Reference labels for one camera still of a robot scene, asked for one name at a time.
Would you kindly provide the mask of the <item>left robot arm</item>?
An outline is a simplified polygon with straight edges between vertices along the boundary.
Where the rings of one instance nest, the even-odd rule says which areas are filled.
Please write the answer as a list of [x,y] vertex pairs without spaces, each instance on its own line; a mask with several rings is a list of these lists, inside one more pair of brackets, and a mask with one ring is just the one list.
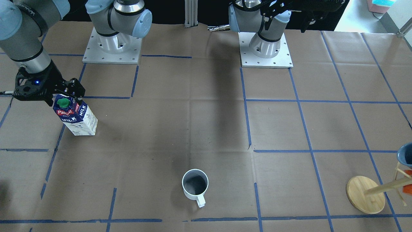
[[278,55],[280,41],[292,12],[304,14],[303,33],[328,13],[335,12],[344,0],[233,0],[229,4],[229,26],[235,32],[254,33],[249,48],[261,58]]

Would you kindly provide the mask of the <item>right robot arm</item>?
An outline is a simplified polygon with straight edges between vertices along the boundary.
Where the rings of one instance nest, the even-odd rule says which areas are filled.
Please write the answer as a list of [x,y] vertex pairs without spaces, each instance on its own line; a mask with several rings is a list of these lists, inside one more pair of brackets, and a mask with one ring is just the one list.
[[2,0],[1,49],[19,70],[14,90],[1,95],[45,101],[50,107],[54,94],[83,102],[85,88],[76,78],[63,79],[39,41],[72,8],[83,5],[106,51],[113,51],[106,43],[118,34],[144,38],[151,28],[153,15],[142,0]]

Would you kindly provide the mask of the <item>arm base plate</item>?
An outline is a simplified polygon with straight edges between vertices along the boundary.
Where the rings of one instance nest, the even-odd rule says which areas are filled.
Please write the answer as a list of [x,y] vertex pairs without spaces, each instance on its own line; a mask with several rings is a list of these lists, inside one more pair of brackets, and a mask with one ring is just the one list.
[[102,36],[95,28],[84,52],[84,63],[101,64],[138,64],[141,38],[134,38],[123,33],[114,36]]
[[277,69],[293,67],[284,34],[274,45],[270,45],[266,41],[259,43],[259,37],[253,39],[255,33],[239,32],[238,35],[242,67]]

